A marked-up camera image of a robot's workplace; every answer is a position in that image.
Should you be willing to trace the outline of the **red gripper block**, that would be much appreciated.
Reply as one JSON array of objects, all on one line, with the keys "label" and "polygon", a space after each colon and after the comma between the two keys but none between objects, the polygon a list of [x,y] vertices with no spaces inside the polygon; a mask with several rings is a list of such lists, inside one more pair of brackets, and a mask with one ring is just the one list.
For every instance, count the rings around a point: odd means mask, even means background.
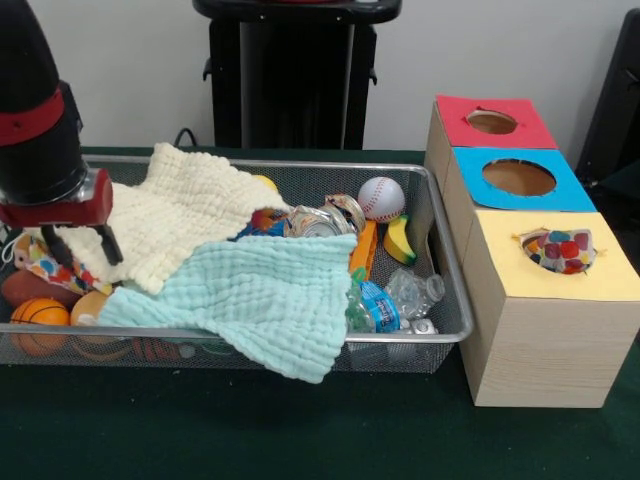
[{"label": "red gripper block", "polygon": [[104,168],[90,168],[72,195],[41,205],[16,205],[1,201],[1,221],[11,227],[41,227],[42,237],[56,262],[74,270],[74,258],[54,226],[99,226],[99,236],[110,265],[123,261],[112,228],[106,224],[113,208],[113,185]]}]

